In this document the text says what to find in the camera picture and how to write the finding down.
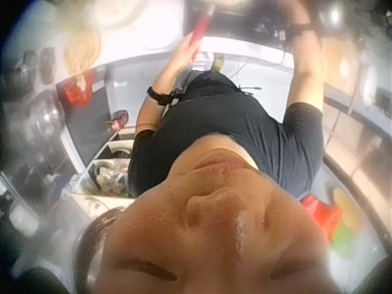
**wristwatch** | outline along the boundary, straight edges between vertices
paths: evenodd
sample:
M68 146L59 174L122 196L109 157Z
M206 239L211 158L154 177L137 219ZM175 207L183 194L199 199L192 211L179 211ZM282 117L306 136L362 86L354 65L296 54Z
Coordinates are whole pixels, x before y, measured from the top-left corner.
M174 99L174 96L171 94L170 95L158 94L153 90L153 87L148 88L147 94L155 101L157 101L160 106L166 106L168 104L171 104Z

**mouth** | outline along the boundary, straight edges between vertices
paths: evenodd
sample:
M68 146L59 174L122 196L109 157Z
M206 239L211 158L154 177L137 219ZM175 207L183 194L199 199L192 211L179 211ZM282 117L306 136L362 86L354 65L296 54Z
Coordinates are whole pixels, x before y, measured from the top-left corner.
M225 153L214 154L199 162L194 170L202 168L226 168L226 169L239 169L249 168L249 164L242 158L235 155L228 155Z

